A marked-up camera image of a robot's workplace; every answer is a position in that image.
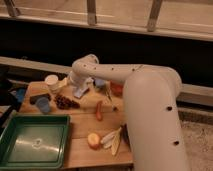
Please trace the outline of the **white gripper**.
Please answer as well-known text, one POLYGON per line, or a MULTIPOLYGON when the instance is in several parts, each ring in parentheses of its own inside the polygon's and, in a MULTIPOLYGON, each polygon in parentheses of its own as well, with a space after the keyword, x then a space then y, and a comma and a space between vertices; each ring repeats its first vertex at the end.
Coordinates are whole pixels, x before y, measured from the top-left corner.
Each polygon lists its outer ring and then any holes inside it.
POLYGON ((73 86, 83 89, 86 86, 86 78, 71 71, 68 74, 69 83, 73 86))

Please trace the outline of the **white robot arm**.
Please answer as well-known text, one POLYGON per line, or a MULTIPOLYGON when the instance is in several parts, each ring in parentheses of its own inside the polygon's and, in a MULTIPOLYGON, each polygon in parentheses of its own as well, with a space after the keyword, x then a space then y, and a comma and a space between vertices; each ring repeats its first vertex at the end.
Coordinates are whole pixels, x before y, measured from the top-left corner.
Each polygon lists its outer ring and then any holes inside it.
POLYGON ((144 64, 101 64, 92 54, 72 64, 71 83, 87 78, 123 86, 123 106, 135 171, 191 171, 176 98, 182 82, 172 68, 144 64))

